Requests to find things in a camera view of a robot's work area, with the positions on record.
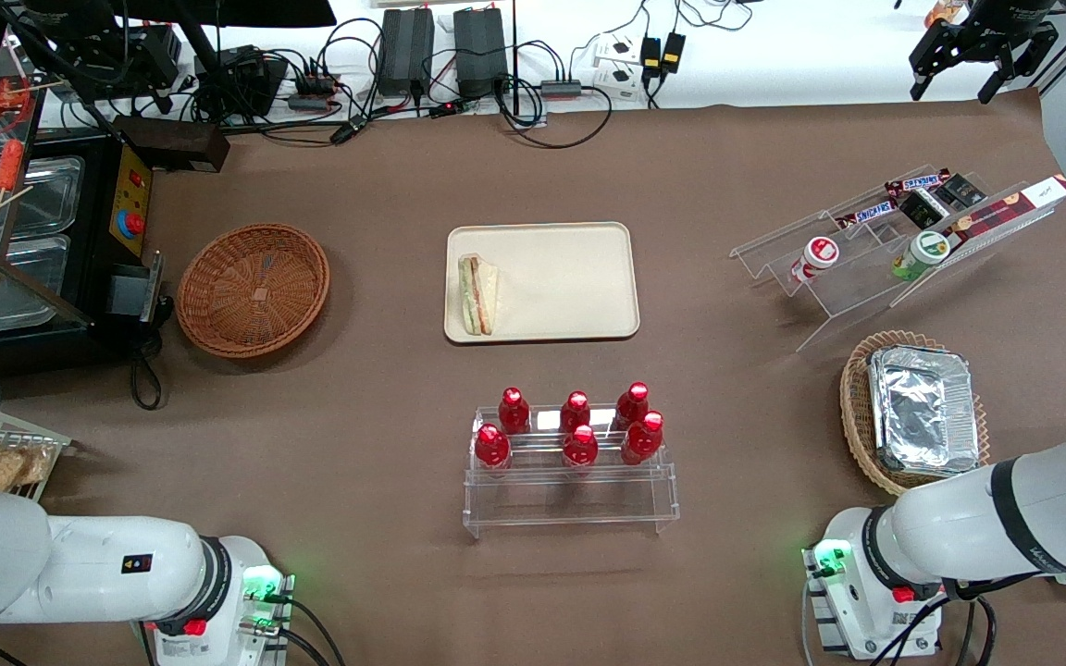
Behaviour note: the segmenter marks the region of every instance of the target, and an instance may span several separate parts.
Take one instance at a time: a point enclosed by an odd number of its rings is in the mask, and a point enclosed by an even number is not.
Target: beige tray
[[[458,258],[500,270],[495,332],[463,326]],[[461,344],[627,338],[640,328],[631,234],[618,222],[461,227],[447,237],[443,332]]]

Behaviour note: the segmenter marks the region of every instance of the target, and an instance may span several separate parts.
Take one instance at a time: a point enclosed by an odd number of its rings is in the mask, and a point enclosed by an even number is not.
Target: clear acrylic shelf
[[[619,448],[627,432],[611,429],[614,405],[593,404],[598,459],[585,469],[563,467],[565,435],[558,433],[559,409],[556,405],[530,408],[530,433],[508,435],[508,469],[480,467],[474,433],[480,425],[500,421],[495,406],[477,410],[463,482],[463,526],[474,538],[483,527],[583,522],[653,522],[660,534],[680,518],[677,473],[667,443],[637,466],[623,464]]]
[[[927,174],[939,173],[934,165],[923,165],[921,168],[902,174],[893,180],[906,180]],[[973,173],[965,174],[966,180],[975,185],[982,193],[990,193],[990,186]],[[946,228],[957,222],[962,216],[972,214],[991,201],[1004,199],[1012,194],[1020,193],[1028,182],[1019,182],[986,197],[976,206],[965,208],[959,212],[944,216],[932,225],[930,230],[943,232]],[[988,232],[973,237],[960,244],[958,248],[935,269],[926,270],[922,276],[912,282],[902,281],[892,274],[891,264],[904,251],[910,239],[919,233],[919,228],[902,211],[891,212],[872,218],[865,223],[854,224],[849,228],[838,228],[835,218],[854,214],[865,208],[875,206],[887,198],[885,186],[879,185],[862,193],[840,206],[829,208],[805,216],[804,220],[789,224],[787,227],[771,232],[761,239],[754,240],[733,249],[731,257],[743,262],[747,273],[756,279],[773,278],[792,298],[801,291],[808,295],[820,307],[824,321],[818,326],[796,352],[805,350],[813,341],[826,338],[833,334],[858,324],[860,321],[875,316],[888,308],[897,307],[908,296],[922,290],[926,283],[942,282],[946,277],[969,273],[992,255],[990,248],[997,248],[998,243],[1007,237],[1021,231],[1029,225],[1045,218],[1063,198],[1049,202],[1045,207],[1028,212],[1014,221],[991,228]],[[840,257],[831,269],[818,273],[809,282],[798,282],[792,277],[790,270],[796,258],[804,250],[813,235],[828,235],[838,244]],[[970,260],[978,256],[980,260]]]

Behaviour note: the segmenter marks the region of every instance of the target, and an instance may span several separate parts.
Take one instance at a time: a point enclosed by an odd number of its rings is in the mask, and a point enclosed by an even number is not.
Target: red bottle
[[[595,439],[595,431],[589,425],[575,427],[566,435],[562,444],[562,465],[566,467],[589,467],[600,457],[600,443]]]
[[[623,441],[619,450],[625,465],[640,465],[652,458],[656,450],[664,443],[664,417],[659,411],[644,415],[643,421],[637,421],[628,427],[628,438]]]
[[[530,431],[530,404],[516,387],[504,389],[504,395],[500,397],[500,429],[508,435]]]
[[[508,436],[500,432],[500,427],[485,423],[480,426],[474,438],[474,457],[480,459],[480,467],[485,469],[508,469],[513,465],[513,448],[508,445]]]
[[[634,422],[643,421],[646,413],[648,413],[648,385],[635,383],[628,388],[625,395],[619,396],[614,406],[611,429],[626,431]]]
[[[592,404],[586,401],[586,393],[575,391],[566,397],[562,411],[558,413],[559,433],[574,433],[575,427],[592,424]]]

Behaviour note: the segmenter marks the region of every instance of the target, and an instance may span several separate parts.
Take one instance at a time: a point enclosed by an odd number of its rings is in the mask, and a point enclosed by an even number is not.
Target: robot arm
[[[1059,33],[1045,21],[1055,0],[973,0],[969,17],[960,25],[939,18],[910,53],[916,83],[912,100],[919,100],[932,77],[959,63],[996,63],[996,70],[978,93],[983,104],[999,88],[1019,76],[1032,76],[1048,58]],[[1015,59],[1014,50],[1025,49]]]

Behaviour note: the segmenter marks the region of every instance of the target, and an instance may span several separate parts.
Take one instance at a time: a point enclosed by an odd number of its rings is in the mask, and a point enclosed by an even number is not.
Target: wicker basket
[[[284,224],[255,224],[200,249],[175,314],[199,348],[251,358],[282,348],[319,316],[332,271],[323,248]]]
[[[932,350],[943,350],[935,340],[907,330],[884,330],[862,340],[850,354],[845,370],[841,374],[841,422],[845,427],[845,441],[850,452],[862,472],[875,484],[893,496],[901,496],[909,488],[939,481],[923,473],[892,472],[877,459],[874,448],[874,411],[871,409],[871,376],[867,358],[883,347],[912,345]],[[981,400],[973,395],[973,418],[978,421],[978,444],[980,464],[989,464],[989,431],[985,427],[985,408]]]

